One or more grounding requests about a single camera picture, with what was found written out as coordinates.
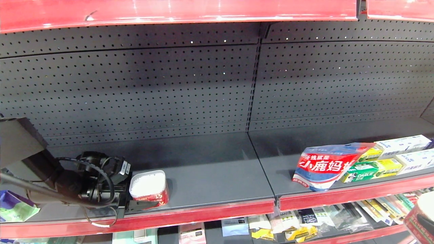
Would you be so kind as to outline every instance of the product packaging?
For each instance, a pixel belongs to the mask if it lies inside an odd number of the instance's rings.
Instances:
[[[0,222],[25,222],[39,210],[27,198],[11,191],[0,191]]]
[[[280,212],[278,208],[274,208],[274,213],[269,214],[268,219],[270,219],[272,234],[300,228],[300,220],[294,211]]]
[[[309,147],[301,154],[293,181],[312,191],[328,190],[375,143]]]
[[[372,207],[366,200],[357,201],[357,204],[369,215],[375,222],[383,221],[387,225],[391,226],[393,220],[385,213],[383,216],[379,211]]]
[[[247,217],[249,229],[267,229],[271,230],[271,224],[265,214]]]
[[[285,231],[285,238],[288,241],[295,240],[296,243],[302,243],[318,237],[318,229],[315,226],[300,227],[293,231]]]
[[[206,244],[203,223],[182,224],[178,226],[179,244]]]
[[[414,172],[434,165],[434,149],[396,155],[395,159],[402,164],[398,175]]]
[[[157,228],[115,232],[112,237],[112,244],[158,244]]]
[[[405,217],[404,224],[420,244],[432,244],[434,240],[434,192],[420,196],[414,208]]]
[[[247,217],[249,229],[252,238],[264,239],[268,241],[274,240],[274,234],[271,233],[271,224],[265,214]]]
[[[357,162],[344,173],[341,181],[344,183],[364,181],[396,175],[402,164],[393,158],[370,162]]]
[[[223,237],[232,235],[248,235],[249,224],[247,223],[246,217],[223,219],[221,221],[221,230]]]
[[[298,214],[301,219],[301,227],[320,226],[315,213],[311,208],[299,209]]]
[[[330,218],[330,215],[328,214],[327,211],[325,211],[323,207],[312,208],[312,210],[316,216],[316,219],[318,220],[318,226],[321,226],[323,224],[326,224],[331,227],[335,226],[332,219]]]
[[[166,205],[169,201],[166,174],[162,170],[134,175],[129,191],[136,201],[157,201],[155,207]]]
[[[379,149],[377,146],[370,148],[367,152],[362,154],[358,159],[358,162],[374,161],[377,160],[381,155],[383,150]]]
[[[363,216],[360,208],[352,203],[336,204],[330,206],[334,213],[330,214],[338,231],[371,231],[374,228]]]
[[[423,150],[431,140],[423,135],[414,135],[376,142],[376,147],[383,152],[378,159],[393,158],[395,155]]]

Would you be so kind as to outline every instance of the white container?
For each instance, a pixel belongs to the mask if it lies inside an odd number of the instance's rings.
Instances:
[[[155,207],[166,205],[169,201],[166,174],[162,170],[134,175],[129,191],[136,201],[158,201]]]

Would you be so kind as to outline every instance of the gray shelf surface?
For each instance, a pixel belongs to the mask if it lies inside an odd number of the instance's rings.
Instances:
[[[434,135],[434,125],[422,118],[414,118],[249,132],[250,139],[276,197],[311,192],[301,184],[291,181],[300,154],[306,147],[374,142],[418,134],[431,137]],[[331,189],[361,186],[432,173],[434,173],[434,168],[369,181],[351,183],[337,181]]]
[[[56,157],[75,158],[82,151],[124,156],[131,163],[133,174],[164,170],[170,192],[169,203],[146,212],[274,198],[249,137],[244,132],[73,145],[49,150]],[[89,212],[92,217],[113,216],[108,208]],[[28,223],[77,219],[84,219],[80,207],[50,203],[43,206]]]

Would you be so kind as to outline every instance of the metal shelf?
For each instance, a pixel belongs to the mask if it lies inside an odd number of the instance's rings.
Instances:
[[[121,24],[356,20],[356,0],[3,0],[0,16],[0,33]]]
[[[169,203],[126,215],[111,228],[91,225],[78,206],[48,204],[26,223],[2,224],[1,238],[112,233],[273,212],[273,192],[246,133],[50,148],[55,156],[66,157],[84,150],[125,156],[133,174],[164,170]],[[105,208],[90,216],[106,224],[114,218]]]
[[[431,1],[366,0],[368,18],[405,21],[434,21]]]
[[[281,210],[294,210],[376,198],[433,186],[434,168],[384,179],[341,183],[327,192],[311,192],[291,181],[305,147],[373,142],[410,135],[432,135],[434,125],[421,119],[393,119],[249,132]]]

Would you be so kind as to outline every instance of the yellow package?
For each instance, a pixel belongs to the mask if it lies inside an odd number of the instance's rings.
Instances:
[[[378,172],[375,174],[375,178],[383,178],[393,176],[398,173],[402,168],[402,164],[393,158],[377,160]]]
[[[383,150],[377,148],[376,146],[370,148],[367,152],[362,154],[360,158],[358,159],[358,162],[365,162],[365,161],[373,161],[377,160],[378,157],[381,155]]]
[[[308,241],[318,236],[318,229],[315,226],[300,227],[294,231],[285,231],[285,238],[288,241],[295,240],[296,243]]]
[[[268,229],[252,229],[252,237],[255,239],[264,239],[274,241],[274,234]]]

